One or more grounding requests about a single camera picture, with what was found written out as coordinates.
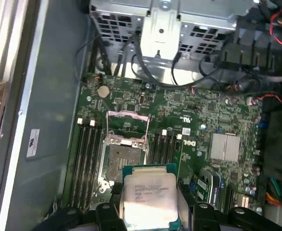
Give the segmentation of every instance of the capacitor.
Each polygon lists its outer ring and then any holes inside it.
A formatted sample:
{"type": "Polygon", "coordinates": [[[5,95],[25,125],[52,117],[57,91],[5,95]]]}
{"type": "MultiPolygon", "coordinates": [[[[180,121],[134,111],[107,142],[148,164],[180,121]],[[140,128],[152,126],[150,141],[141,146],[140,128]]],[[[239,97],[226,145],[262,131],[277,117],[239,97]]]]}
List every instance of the capacitor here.
{"type": "Polygon", "coordinates": [[[257,176],[259,176],[259,175],[261,175],[261,173],[260,172],[258,172],[258,171],[256,171],[256,170],[251,170],[251,173],[253,174],[253,175],[257,175],[257,176]]]}
{"type": "Polygon", "coordinates": [[[206,125],[205,125],[205,124],[201,124],[201,125],[200,125],[200,129],[201,129],[201,130],[205,130],[205,129],[206,129],[206,125]]]}
{"type": "Polygon", "coordinates": [[[250,194],[251,196],[255,196],[255,195],[256,195],[256,191],[250,190],[249,194],[250,194]]]}
{"type": "Polygon", "coordinates": [[[249,184],[250,183],[250,180],[248,178],[245,178],[244,179],[244,184],[249,184]]]}
{"type": "Polygon", "coordinates": [[[256,208],[256,212],[257,212],[257,213],[262,213],[262,211],[263,211],[263,210],[262,210],[261,207],[257,207],[257,208],[256,208]]]}
{"type": "Polygon", "coordinates": [[[246,99],[246,104],[247,104],[247,106],[256,105],[257,102],[258,102],[258,100],[257,100],[257,99],[254,99],[254,98],[251,97],[251,96],[246,99]]]}
{"type": "Polygon", "coordinates": [[[245,192],[246,192],[247,194],[249,194],[249,193],[250,193],[250,190],[251,190],[250,187],[246,187],[245,192]]]}
{"type": "Polygon", "coordinates": [[[106,85],[101,85],[100,87],[97,88],[97,94],[102,99],[106,99],[110,95],[110,88],[106,85]]]}
{"type": "Polygon", "coordinates": [[[257,172],[259,172],[261,170],[261,168],[258,165],[256,165],[256,164],[252,165],[252,169],[257,171],[257,172]]]}

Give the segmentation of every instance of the screw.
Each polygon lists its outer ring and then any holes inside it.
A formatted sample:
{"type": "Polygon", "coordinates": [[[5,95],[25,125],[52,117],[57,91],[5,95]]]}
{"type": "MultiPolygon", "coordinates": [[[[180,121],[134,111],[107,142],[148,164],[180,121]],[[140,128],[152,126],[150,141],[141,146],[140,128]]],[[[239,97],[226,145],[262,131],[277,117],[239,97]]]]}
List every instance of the screw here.
{"type": "Polygon", "coordinates": [[[200,204],[199,205],[201,208],[208,208],[207,204],[200,204]]]}
{"type": "Polygon", "coordinates": [[[244,214],[245,213],[245,211],[243,211],[241,208],[235,209],[235,212],[238,213],[238,214],[244,214]]]}
{"type": "Polygon", "coordinates": [[[164,11],[169,10],[171,7],[170,0],[160,1],[160,8],[164,11]]]}
{"type": "Polygon", "coordinates": [[[70,210],[70,211],[67,212],[68,215],[73,215],[75,213],[76,213],[76,211],[74,211],[74,210],[70,210]]]}
{"type": "Polygon", "coordinates": [[[257,213],[261,213],[262,211],[263,211],[263,210],[262,210],[261,207],[257,207],[257,208],[256,208],[256,212],[257,212],[257,213]]]}

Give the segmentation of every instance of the integrated circuit chip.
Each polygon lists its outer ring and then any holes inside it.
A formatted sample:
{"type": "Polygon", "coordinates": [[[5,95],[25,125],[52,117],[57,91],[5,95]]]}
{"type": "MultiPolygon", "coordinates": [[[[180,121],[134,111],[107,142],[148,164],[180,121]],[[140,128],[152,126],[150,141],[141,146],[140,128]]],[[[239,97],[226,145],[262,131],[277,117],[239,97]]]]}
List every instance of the integrated circuit chip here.
{"type": "Polygon", "coordinates": [[[173,101],[180,102],[181,101],[181,94],[174,94],[173,101]]]}
{"type": "Polygon", "coordinates": [[[230,179],[231,180],[237,180],[238,179],[238,172],[231,172],[231,175],[230,175],[230,179]]]}
{"type": "Polygon", "coordinates": [[[210,146],[210,158],[238,162],[241,138],[230,134],[213,133],[210,146]]]}
{"type": "Polygon", "coordinates": [[[108,180],[122,181],[122,169],[127,165],[140,164],[141,149],[120,145],[110,145],[106,176],[108,180]]]}
{"type": "Polygon", "coordinates": [[[207,110],[209,112],[213,112],[215,110],[215,104],[209,103],[208,106],[207,106],[207,110]]]}

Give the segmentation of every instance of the cable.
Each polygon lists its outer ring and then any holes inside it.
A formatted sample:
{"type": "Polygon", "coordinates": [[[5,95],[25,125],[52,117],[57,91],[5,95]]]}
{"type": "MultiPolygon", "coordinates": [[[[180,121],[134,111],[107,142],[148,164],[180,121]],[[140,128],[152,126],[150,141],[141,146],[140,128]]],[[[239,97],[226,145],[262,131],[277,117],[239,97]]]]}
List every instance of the cable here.
{"type": "Polygon", "coordinates": [[[174,77],[174,68],[175,68],[175,64],[179,61],[179,59],[181,58],[181,52],[177,52],[173,61],[172,61],[172,66],[171,66],[171,76],[172,76],[172,80],[174,82],[175,85],[178,85],[177,81],[175,80],[174,77]]]}
{"type": "Polygon", "coordinates": [[[85,82],[82,81],[82,79],[79,78],[80,74],[77,71],[77,59],[79,56],[79,53],[86,47],[88,46],[91,42],[93,42],[95,39],[97,39],[100,35],[98,34],[97,36],[95,36],[92,39],[87,40],[80,48],[78,48],[78,50],[76,51],[76,54],[74,56],[74,61],[73,61],[73,66],[74,66],[74,72],[75,72],[75,78],[77,80],[78,83],[81,83],[83,85],[86,85],[85,82]]]}
{"type": "Polygon", "coordinates": [[[282,103],[282,100],[280,99],[280,97],[278,95],[275,94],[265,94],[262,97],[258,97],[258,100],[263,100],[266,97],[274,97],[276,98],[280,103],[282,103]]]}
{"type": "MultiPolygon", "coordinates": [[[[213,71],[211,71],[207,76],[203,77],[202,79],[199,79],[199,80],[196,80],[192,83],[188,83],[188,84],[184,84],[184,85],[174,86],[174,85],[170,85],[170,84],[160,83],[152,76],[152,74],[147,69],[147,67],[146,67],[146,65],[143,61],[141,47],[140,47],[140,39],[139,39],[139,36],[137,34],[134,35],[134,44],[135,44],[135,49],[136,49],[136,57],[139,61],[139,65],[141,66],[141,69],[143,70],[143,72],[145,73],[145,75],[148,78],[148,82],[156,84],[157,86],[159,86],[159,87],[161,87],[165,90],[186,89],[188,87],[195,86],[195,85],[205,81],[206,79],[210,79],[211,76],[218,71],[218,68],[215,68],[213,71]]],[[[208,55],[206,55],[202,58],[202,60],[199,63],[199,66],[201,65],[202,61],[206,57],[208,57],[208,55]]]]}
{"type": "Polygon", "coordinates": [[[266,0],[261,0],[259,5],[258,5],[258,8],[259,8],[261,14],[263,15],[263,17],[265,19],[267,19],[268,21],[270,21],[271,12],[270,12],[269,8],[267,7],[266,0]]]}
{"type": "Polygon", "coordinates": [[[277,182],[276,182],[276,179],[273,178],[273,177],[270,177],[270,181],[271,181],[271,182],[273,183],[273,185],[275,186],[275,189],[276,189],[276,191],[277,191],[277,193],[278,193],[278,196],[281,197],[282,194],[281,194],[281,191],[280,191],[280,189],[279,189],[279,186],[278,186],[278,184],[277,184],[277,182]]]}
{"type": "Polygon", "coordinates": [[[251,69],[248,69],[246,66],[242,67],[242,71],[247,74],[250,75],[252,77],[258,77],[258,78],[263,78],[269,82],[275,82],[275,83],[281,83],[282,82],[282,76],[267,76],[267,75],[262,75],[259,74],[251,69]]]}
{"type": "Polygon", "coordinates": [[[275,206],[278,206],[280,207],[281,204],[279,203],[279,201],[275,200],[274,198],[271,197],[271,195],[267,192],[266,193],[266,200],[272,204],[272,205],[275,205],[275,206]]]}
{"type": "Polygon", "coordinates": [[[273,28],[274,28],[274,23],[273,23],[273,21],[274,21],[277,17],[280,16],[281,12],[282,12],[282,10],[280,10],[280,11],[277,12],[277,13],[274,13],[274,14],[271,16],[271,18],[270,18],[269,33],[270,33],[270,35],[271,35],[279,44],[282,45],[282,41],[279,40],[279,39],[273,34],[273,28]]]}
{"type": "Polygon", "coordinates": [[[142,81],[144,82],[147,82],[147,83],[150,83],[150,84],[155,84],[159,87],[161,87],[162,89],[164,90],[180,90],[180,89],[187,89],[191,86],[194,86],[194,85],[197,85],[199,83],[202,83],[204,80],[206,79],[209,79],[209,80],[212,80],[213,78],[210,77],[211,74],[215,73],[217,71],[217,69],[213,70],[211,73],[208,74],[208,76],[202,78],[202,79],[199,79],[199,80],[196,80],[192,83],[188,83],[188,84],[184,84],[184,85],[170,85],[170,84],[165,84],[165,83],[161,83],[161,82],[158,82],[153,76],[150,78],[148,77],[143,77],[143,76],[140,76],[138,75],[135,70],[133,69],[133,65],[134,65],[134,59],[135,57],[137,56],[137,54],[134,54],[131,58],[131,71],[132,73],[138,77],[139,79],[141,79],[142,81]]]}
{"type": "Polygon", "coordinates": [[[123,45],[123,47],[120,49],[119,53],[118,53],[118,58],[117,58],[117,65],[116,68],[114,70],[114,76],[118,75],[118,72],[120,70],[121,64],[122,64],[122,59],[123,59],[123,52],[124,49],[126,48],[126,46],[128,46],[129,44],[131,44],[133,42],[133,36],[131,36],[123,45]]]}

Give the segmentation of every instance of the metal bracket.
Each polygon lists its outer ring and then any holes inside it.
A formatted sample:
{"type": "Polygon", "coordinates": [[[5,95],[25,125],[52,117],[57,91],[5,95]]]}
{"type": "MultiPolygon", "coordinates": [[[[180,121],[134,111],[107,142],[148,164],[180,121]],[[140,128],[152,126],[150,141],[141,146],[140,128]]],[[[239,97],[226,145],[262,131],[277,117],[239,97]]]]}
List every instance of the metal bracket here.
{"type": "Polygon", "coordinates": [[[181,22],[179,0],[153,0],[150,14],[144,18],[141,50],[147,57],[173,60],[178,51],[181,22]]]}
{"type": "Polygon", "coordinates": [[[107,120],[107,138],[110,139],[111,144],[133,145],[134,147],[137,147],[138,145],[136,143],[138,143],[138,142],[142,142],[144,144],[146,143],[147,133],[148,133],[149,124],[150,124],[150,118],[148,116],[138,115],[137,113],[131,112],[131,111],[120,111],[120,112],[108,111],[107,115],[106,115],[106,120],[107,120]],[[133,119],[137,119],[137,120],[141,120],[141,121],[146,122],[147,124],[146,124],[146,131],[145,131],[144,139],[134,138],[135,143],[133,144],[131,139],[125,139],[124,137],[120,137],[120,136],[114,135],[113,133],[110,133],[109,132],[109,117],[110,116],[115,116],[115,117],[130,116],[133,119]]]}

